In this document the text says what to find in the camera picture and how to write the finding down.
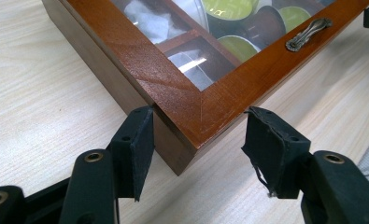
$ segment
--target wood grain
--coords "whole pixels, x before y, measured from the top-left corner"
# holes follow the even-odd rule
[[[369,146],[369,29],[357,18],[262,107],[312,141],[358,162]],[[0,1],[0,186],[26,195],[70,176],[83,151],[103,148],[125,118],[41,1]],[[140,203],[121,223],[304,223],[300,200],[266,197],[241,152],[245,121],[177,177],[154,154]]]
[[[57,0],[46,1],[57,3]],[[224,74],[229,73],[206,90],[199,91],[120,13],[112,2],[108,0],[62,0],[61,2],[91,37],[92,44],[95,43],[108,57],[109,63],[117,67],[119,72],[114,76],[120,79],[125,77],[141,98],[149,105],[156,105],[161,120],[165,121],[171,132],[177,136],[176,142],[182,142],[180,148],[189,149],[187,154],[190,156],[195,156],[194,150],[207,148],[213,140],[234,124],[234,120],[238,120],[249,105],[259,102],[293,71],[308,62],[369,4],[369,0],[336,0],[314,16],[314,18],[330,18],[334,26],[313,36],[312,41],[300,52],[287,51],[284,47],[285,42],[305,29],[308,22],[283,36],[233,72],[231,71],[234,68],[224,63],[227,59],[227,62],[233,63],[228,57],[231,54],[227,54],[227,58],[219,56],[225,53],[216,39],[204,30],[196,29],[199,36],[216,49],[209,55],[212,57],[209,61],[217,62],[214,64],[214,69]],[[175,9],[174,5],[167,5],[171,10]],[[189,19],[182,15],[181,17],[184,21]],[[59,20],[55,20],[55,23],[58,27],[66,25],[64,21]],[[193,26],[189,21],[187,24],[190,27]],[[76,38],[81,39],[82,35],[70,30],[68,32],[74,36],[69,38],[70,42],[76,45]],[[199,42],[199,46],[206,46],[207,42]],[[85,41],[82,45],[83,48],[87,48],[89,44]],[[76,49],[82,55],[84,50]],[[87,64],[92,63],[86,57],[84,60]],[[93,69],[93,72],[101,77],[101,80],[104,79],[104,73],[99,74],[97,69]],[[103,82],[110,92],[120,87],[116,83]],[[120,97],[114,94],[113,96],[119,103]],[[170,147],[157,146],[157,148],[159,152],[166,155],[164,156],[166,162],[176,173],[180,174],[186,168],[187,165],[182,166],[185,163],[172,162],[176,161],[177,157],[170,159],[167,156],[170,152],[165,151],[172,150]]]

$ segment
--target glass panel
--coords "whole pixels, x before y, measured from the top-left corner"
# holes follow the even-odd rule
[[[111,0],[200,90],[334,0]]]

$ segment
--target wooden display box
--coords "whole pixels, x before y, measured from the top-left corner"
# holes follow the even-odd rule
[[[186,32],[154,45],[109,0],[43,0],[50,18],[126,113],[154,106],[156,150],[177,175],[369,5],[369,0],[335,0],[240,64],[171,0],[158,2]],[[286,50],[285,43],[316,18],[334,25],[299,52]],[[207,49],[214,62],[203,67],[216,72],[214,83],[202,91],[166,58],[191,45]]]

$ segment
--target clamp jaw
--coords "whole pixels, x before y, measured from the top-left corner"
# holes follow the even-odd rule
[[[270,196],[296,199],[305,223],[369,223],[369,182],[348,157],[332,151],[310,154],[310,141],[271,111],[248,110],[246,143]]]

